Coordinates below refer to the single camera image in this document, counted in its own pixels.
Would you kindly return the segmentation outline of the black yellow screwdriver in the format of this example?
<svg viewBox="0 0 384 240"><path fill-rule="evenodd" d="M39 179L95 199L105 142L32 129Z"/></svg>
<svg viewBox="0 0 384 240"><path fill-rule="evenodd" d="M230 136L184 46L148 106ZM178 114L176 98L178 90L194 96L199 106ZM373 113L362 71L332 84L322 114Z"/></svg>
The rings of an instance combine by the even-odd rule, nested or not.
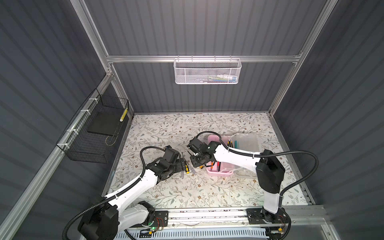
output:
<svg viewBox="0 0 384 240"><path fill-rule="evenodd" d="M190 173L190 169L189 169L189 166L188 166L188 163L187 163L186 160L184 160L183 166L184 166L184 171L186 172L186 174L189 174Z"/></svg>

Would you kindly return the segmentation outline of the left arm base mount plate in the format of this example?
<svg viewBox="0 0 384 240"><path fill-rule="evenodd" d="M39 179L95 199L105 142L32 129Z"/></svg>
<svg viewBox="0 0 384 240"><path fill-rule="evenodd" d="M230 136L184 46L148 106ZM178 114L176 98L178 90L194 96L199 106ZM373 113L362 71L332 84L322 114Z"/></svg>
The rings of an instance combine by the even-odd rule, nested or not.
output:
<svg viewBox="0 0 384 240"><path fill-rule="evenodd" d="M150 212L145 221L139 224L140 227L167 227L169 211L155 210Z"/></svg>

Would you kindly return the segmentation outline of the clear handled screwdriver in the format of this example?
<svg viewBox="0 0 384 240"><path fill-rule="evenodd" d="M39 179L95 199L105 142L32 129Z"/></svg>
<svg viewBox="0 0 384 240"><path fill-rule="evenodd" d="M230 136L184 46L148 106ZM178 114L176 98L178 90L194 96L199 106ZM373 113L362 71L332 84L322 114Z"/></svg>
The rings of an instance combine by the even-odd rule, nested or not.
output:
<svg viewBox="0 0 384 240"><path fill-rule="evenodd" d="M183 153L181 153L181 163L180 163L180 165L181 165L181 173L180 173L180 177L181 177L181 179L183 180L184 179L184 154Z"/></svg>
<svg viewBox="0 0 384 240"><path fill-rule="evenodd" d="M191 172L192 174L196 174L196 173L197 173L196 170L195 170L194 168L192 168L192 167L190 167L190 172Z"/></svg>

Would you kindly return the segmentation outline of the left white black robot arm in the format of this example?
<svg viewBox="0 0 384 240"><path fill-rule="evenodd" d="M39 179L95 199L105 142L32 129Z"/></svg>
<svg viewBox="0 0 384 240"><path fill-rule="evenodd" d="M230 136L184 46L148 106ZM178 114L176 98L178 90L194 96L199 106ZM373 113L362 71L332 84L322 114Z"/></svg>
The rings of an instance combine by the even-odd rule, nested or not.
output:
<svg viewBox="0 0 384 240"><path fill-rule="evenodd" d="M150 149L160 150L164 155L146 164L143 153ZM81 214L78 231L85 239L113 240L122 230L151 222L155 210L150 204L140 202L131 209L127 207L145 191L185 169L182 154L170 146L145 147L140 151L140 159L144 168L138 177Z"/></svg>

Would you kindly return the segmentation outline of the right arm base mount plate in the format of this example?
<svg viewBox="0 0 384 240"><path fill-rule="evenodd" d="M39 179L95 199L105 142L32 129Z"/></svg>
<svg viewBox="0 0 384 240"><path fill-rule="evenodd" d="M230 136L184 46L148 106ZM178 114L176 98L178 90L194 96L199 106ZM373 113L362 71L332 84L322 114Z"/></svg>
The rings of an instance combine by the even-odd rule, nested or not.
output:
<svg viewBox="0 0 384 240"><path fill-rule="evenodd" d="M264 208L248 208L246 209L247 218L251 225L261 224L283 224L286 225L290 222L288 214L284 208L278 208L278 212L273 214Z"/></svg>

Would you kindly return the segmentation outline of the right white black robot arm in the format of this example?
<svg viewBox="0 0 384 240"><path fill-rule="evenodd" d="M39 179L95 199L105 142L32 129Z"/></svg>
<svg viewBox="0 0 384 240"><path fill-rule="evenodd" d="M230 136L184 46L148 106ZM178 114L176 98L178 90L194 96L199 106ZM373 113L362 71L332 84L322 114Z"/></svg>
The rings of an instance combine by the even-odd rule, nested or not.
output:
<svg viewBox="0 0 384 240"><path fill-rule="evenodd" d="M206 144L196 137L188 143L187 148L192 151L190 160L195 168L209 162L220 162L236 165L255 173L260 187L265 192L264 212L270 215L278 213L281 207L281 183L286 170L273 152L265 150L262 153L252 153L230 148L221 142L211 141Z"/></svg>

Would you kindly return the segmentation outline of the pink plastic tool box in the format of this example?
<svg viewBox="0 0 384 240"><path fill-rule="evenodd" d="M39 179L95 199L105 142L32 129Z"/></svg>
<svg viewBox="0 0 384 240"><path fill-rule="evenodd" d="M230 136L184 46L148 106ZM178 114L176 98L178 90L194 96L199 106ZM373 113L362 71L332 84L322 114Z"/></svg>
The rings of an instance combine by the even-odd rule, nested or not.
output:
<svg viewBox="0 0 384 240"><path fill-rule="evenodd" d="M256 163L260 160L256 155L261 152L261 145L256 134L234 134L232 136L222 136L225 144L231 139L234 147L224 147L220 145L216 148L214 157L221 163L221 170L217 172L217 162L211 169L211 162L206 168L209 176L256 178ZM235 141L238 141L239 149L235 149Z"/></svg>

